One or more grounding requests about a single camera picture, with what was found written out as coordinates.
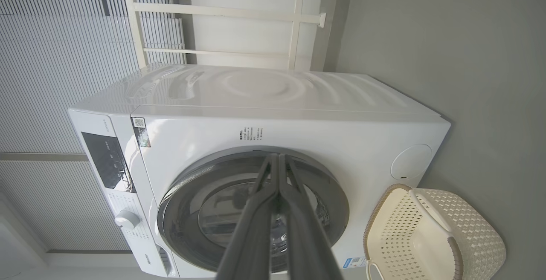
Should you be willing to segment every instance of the round glass door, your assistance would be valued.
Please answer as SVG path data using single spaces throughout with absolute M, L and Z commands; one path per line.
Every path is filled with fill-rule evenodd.
M 240 147 L 203 158 L 180 173 L 160 203 L 158 227 L 186 261 L 216 271 L 261 165 L 270 153 L 294 159 L 311 207 L 333 245 L 349 221 L 349 203 L 333 175 L 318 161 L 293 150 Z M 286 220 L 272 215 L 271 271 L 287 269 Z

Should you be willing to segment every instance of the sticker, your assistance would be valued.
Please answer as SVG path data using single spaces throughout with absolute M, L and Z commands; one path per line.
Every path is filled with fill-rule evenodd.
M 366 266 L 366 257 L 350 257 L 345 261 L 343 268 L 360 268 Z
M 244 127 L 239 131 L 239 140 L 261 140 L 263 136 L 263 128 Z
M 132 117 L 133 130 L 135 132 L 136 141 L 141 147 L 151 147 L 150 137 L 148 137 L 148 129 L 146 129 L 146 121 L 142 117 Z

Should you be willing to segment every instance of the gray floor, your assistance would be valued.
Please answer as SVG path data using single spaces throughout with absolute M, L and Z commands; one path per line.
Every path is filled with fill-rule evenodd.
M 330 69 L 374 76 L 452 122 L 420 186 L 461 195 L 501 234 L 495 280 L 546 272 L 545 10 L 546 0 L 351 0 L 330 43 Z

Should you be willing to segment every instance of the white washing machine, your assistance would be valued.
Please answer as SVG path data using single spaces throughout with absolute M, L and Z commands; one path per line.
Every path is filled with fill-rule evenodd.
M 213 277 L 270 152 L 295 165 L 340 268 L 392 184 L 417 186 L 450 124 L 366 75 L 152 64 L 70 109 L 140 268 Z M 286 270 L 272 222 L 273 272 Z

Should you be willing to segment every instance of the beige plastic basket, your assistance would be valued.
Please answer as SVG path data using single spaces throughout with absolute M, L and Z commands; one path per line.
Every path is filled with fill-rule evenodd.
M 366 272 L 384 280 L 489 280 L 505 245 L 470 204 L 448 191 L 392 185 L 364 234 Z

